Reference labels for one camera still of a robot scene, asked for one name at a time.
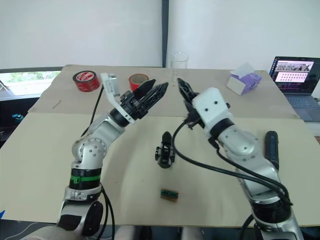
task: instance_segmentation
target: laptop keyboard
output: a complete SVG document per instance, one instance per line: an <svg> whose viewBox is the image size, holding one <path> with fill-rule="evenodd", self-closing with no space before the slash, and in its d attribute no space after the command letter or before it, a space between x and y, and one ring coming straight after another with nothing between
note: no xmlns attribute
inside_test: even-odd
<svg viewBox="0 0 320 240"><path fill-rule="evenodd" d="M310 96L286 96L294 108L320 108L315 99Z"/></svg>

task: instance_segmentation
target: beige tabletop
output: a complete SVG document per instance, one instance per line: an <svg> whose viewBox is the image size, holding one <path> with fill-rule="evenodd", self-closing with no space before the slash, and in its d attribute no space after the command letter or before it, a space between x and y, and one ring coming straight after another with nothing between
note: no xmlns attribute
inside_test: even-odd
<svg viewBox="0 0 320 240"><path fill-rule="evenodd" d="M57 220L70 178L71 146L90 117L63 113L29 113L25 117L0 149L0 212L5 210L4 219ZM249 203L235 178L179 157L172 168L157 165L155 149L162 134L173 133L182 120L146 116L129 125L109 149L101 182L117 225L234 227L242 225L250 214ZM249 117L235 118L235 123L257 135L261 145L267 131L277 131L279 175L290 193L298 223L320 225L320 146L304 122ZM216 156L200 127L183 128L176 145L197 161L234 169ZM177 191L177 203L161 199L161 188Z"/></svg>
<svg viewBox="0 0 320 240"><path fill-rule="evenodd" d="M155 78L156 84L170 82L171 78L169 68L67 65L29 112L91 114L100 90L81 92L73 82L73 75L84 70L94 71L98 76L99 73L116 74L121 94L130 89L128 79L136 73L147 74L150 79ZM224 100L231 105L230 110L235 117L299 119L269 74L264 70L256 72L262 76L260 84L243 96L226 87L230 77L229 70L178 69L177 75L186 80L195 92L202 92L209 87L218 88ZM112 108L106 96L102 95L97 113L102 114ZM182 117L186 112L177 85L170 84L165 96L150 110L148 116Z"/></svg>

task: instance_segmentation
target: white wall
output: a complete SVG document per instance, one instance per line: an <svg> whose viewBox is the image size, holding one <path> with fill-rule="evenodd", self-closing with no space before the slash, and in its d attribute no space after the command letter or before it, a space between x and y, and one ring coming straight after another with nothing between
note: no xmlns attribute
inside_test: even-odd
<svg viewBox="0 0 320 240"><path fill-rule="evenodd" d="M0 69L161 59L161 0L0 0Z"/></svg>
<svg viewBox="0 0 320 240"><path fill-rule="evenodd" d="M168 52L188 53L188 68L249 62L269 71L275 56L320 58L320 0L171 0L169 7Z"/></svg>

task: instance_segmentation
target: window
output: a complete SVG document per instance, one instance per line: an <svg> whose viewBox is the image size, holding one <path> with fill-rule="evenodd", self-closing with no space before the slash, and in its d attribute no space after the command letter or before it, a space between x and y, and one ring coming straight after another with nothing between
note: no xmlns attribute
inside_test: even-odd
<svg viewBox="0 0 320 240"><path fill-rule="evenodd" d="M61 68L0 70L0 101L40 97L60 73Z"/></svg>

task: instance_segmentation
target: laptop screen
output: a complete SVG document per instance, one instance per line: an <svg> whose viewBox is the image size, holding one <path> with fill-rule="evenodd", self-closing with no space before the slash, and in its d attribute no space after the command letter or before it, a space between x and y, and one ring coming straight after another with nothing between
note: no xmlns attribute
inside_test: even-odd
<svg viewBox="0 0 320 240"><path fill-rule="evenodd" d="M270 76L286 94L312 94L320 78L320 58L276 56Z"/></svg>

